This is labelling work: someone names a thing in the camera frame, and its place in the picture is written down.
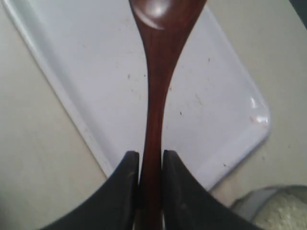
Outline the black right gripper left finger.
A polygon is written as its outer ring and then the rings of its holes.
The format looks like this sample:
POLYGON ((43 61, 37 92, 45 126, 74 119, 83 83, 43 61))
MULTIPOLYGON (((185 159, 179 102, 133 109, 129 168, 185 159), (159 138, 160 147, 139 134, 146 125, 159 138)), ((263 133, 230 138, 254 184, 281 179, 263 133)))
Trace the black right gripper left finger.
POLYGON ((133 229, 139 177, 139 153, 128 151, 106 182, 77 208, 44 230, 133 229))

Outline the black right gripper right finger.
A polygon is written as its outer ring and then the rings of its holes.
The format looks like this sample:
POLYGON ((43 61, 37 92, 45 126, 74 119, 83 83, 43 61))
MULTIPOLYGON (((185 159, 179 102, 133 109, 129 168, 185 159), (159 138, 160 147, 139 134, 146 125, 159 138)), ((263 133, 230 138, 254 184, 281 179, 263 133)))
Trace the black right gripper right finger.
POLYGON ((167 230, 258 229, 206 191, 173 150, 163 153, 162 195, 167 230))

